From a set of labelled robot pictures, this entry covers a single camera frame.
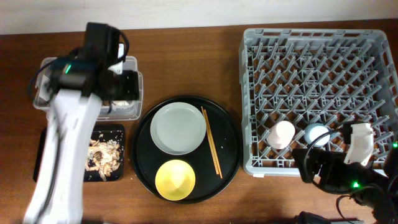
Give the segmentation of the blue cup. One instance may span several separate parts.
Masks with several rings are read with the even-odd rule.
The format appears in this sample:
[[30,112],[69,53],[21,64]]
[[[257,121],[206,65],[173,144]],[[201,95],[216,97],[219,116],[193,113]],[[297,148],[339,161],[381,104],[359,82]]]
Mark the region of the blue cup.
[[[318,138],[319,136],[321,136],[324,133],[327,133],[329,130],[328,128],[320,123],[312,123],[309,124],[306,128],[305,128],[305,134],[304,134],[304,140],[308,143],[311,144],[314,140],[316,140],[316,138]],[[324,146],[326,143],[328,143],[330,140],[330,136],[325,136],[322,139],[320,139],[319,141],[317,141],[314,146],[315,147],[322,147]]]

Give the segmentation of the pink cup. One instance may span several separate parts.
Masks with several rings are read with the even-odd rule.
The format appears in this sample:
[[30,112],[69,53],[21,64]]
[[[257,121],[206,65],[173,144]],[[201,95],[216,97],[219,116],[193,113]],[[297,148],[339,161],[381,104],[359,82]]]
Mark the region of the pink cup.
[[275,149],[286,148],[295,135],[294,125],[289,121],[280,121],[269,130],[268,144]]

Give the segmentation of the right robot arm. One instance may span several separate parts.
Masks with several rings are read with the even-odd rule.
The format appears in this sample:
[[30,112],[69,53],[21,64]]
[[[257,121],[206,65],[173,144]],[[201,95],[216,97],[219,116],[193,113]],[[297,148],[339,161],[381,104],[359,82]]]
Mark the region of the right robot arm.
[[294,149],[292,156],[305,183],[335,195],[347,195],[372,208],[378,223],[397,223],[397,143],[392,144],[384,173],[355,162],[345,164],[343,152]]

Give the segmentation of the yellow bowl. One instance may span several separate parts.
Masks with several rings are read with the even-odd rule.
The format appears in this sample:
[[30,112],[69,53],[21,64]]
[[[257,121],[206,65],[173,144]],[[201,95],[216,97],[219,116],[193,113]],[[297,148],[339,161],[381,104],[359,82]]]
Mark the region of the yellow bowl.
[[178,201],[188,197],[194,189],[196,176],[190,164],[170,160],[160,166],[155,175],[155,187],[167,200]]

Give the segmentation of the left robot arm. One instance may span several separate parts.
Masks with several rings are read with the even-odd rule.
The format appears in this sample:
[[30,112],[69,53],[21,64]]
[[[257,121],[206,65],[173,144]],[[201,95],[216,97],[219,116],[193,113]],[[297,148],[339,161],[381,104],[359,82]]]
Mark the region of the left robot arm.
[[86,25],[83,45],[51,58],[29,86],[44,92],[34,106],[47,114],[47,131],[34,194],[24,223],[80,223],[83,178],[98,121],[135,121],[144,81],[129,55],[126,34],[108,24]]

